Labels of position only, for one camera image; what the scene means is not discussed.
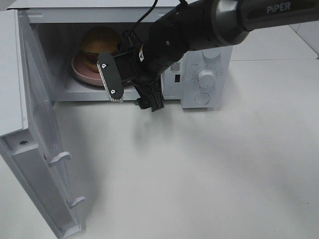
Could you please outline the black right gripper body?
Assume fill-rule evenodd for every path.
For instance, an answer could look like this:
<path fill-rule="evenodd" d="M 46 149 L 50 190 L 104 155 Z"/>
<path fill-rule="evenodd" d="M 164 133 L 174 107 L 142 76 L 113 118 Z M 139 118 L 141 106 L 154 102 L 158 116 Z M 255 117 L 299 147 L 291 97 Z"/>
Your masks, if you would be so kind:
<path fill-rule="evenodd" d="M 114 60 L 123 80 L 144 85 L 164 72 L 164 42 L 144 42 Z"/>

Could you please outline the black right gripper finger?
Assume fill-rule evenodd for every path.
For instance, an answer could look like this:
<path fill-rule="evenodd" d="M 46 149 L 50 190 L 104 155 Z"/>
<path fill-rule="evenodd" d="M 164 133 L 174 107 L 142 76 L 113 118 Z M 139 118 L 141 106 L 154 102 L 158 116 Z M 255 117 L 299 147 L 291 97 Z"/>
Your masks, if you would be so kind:
<path fill-rule="evenodd" d="M 140 39 L 134 31 L 129 32 L 128 30 L 124 30 L 122 37 L 121 53 L 132 51 L 140 44 Z"/>
<path fill-rule="evenodd" d="M 140 109 L 146 110 L 150 108 L 152 112 L 155 112 L 164 108 L 160 79 L 156 79 L 144 85 L 134 84 L 134 87 L 140 96 L 136 99 L 135 105 L 138 105 Z"/>

